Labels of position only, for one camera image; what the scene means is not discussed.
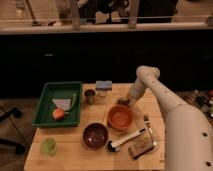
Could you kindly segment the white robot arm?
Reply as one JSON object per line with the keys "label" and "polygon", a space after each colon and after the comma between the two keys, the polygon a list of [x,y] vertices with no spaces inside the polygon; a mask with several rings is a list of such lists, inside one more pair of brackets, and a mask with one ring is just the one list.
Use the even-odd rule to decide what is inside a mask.
{"label": "white robot arm", "polygon": [[156,67],[139,66],[127,99],[133,106],[148,88],[165,114],[165,171],[213,171],[213,127],[203,112],[162,84]]}

